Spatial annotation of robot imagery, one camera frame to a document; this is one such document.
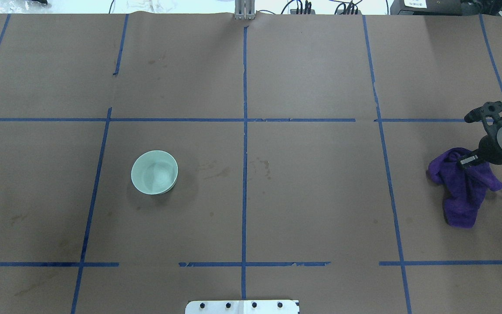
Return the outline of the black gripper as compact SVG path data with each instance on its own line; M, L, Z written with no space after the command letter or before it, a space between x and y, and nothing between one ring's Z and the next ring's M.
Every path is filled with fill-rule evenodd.
M487 135L480 139L478 148L458 161L461 169L468 169L484 162L502 165L502 147L498 142L499 131L502 129L502 102L486 102L471 110L464 116L466 123L482 122Z

